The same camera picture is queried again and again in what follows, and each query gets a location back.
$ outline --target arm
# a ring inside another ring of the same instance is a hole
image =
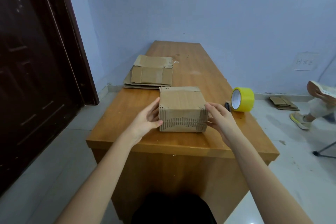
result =
[[[162,124],[158,118],[159,98],[142,110],[118,137],[103,159],[56,220],[56,224],[99,224],[117,185],[132,147],[152,128]]]
[[[232,149],[264,223],[313,223],[242,134],[232,114],[220,104],[207,103],[206,108],[212,115],[208,126]]]

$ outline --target packing tape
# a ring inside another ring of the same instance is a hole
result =
[[[231,105],[236,112],[249,112],[254,105],[254,93],[250,88],[236,87],[232,91]]]

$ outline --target forearm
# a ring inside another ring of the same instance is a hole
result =
[[[245,136],[230,143],[264,223],[312,223]]]
[[[132,148],[130,136],[125,132],[114,142],[63,210],[56,221],[57,224],[101,222]]]

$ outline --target paper notice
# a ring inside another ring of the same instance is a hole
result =
[[[313,71],[317,67],[317,58],[319,55],[317,52],[299,52],[296,54],[293,63],[294,70]]]

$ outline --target door panel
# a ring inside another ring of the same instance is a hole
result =
[[[50,44],[41,11],[50,12],[46,3],[36,10],[31,0],[0,0],[0,193],[82,106],[61,39]]]

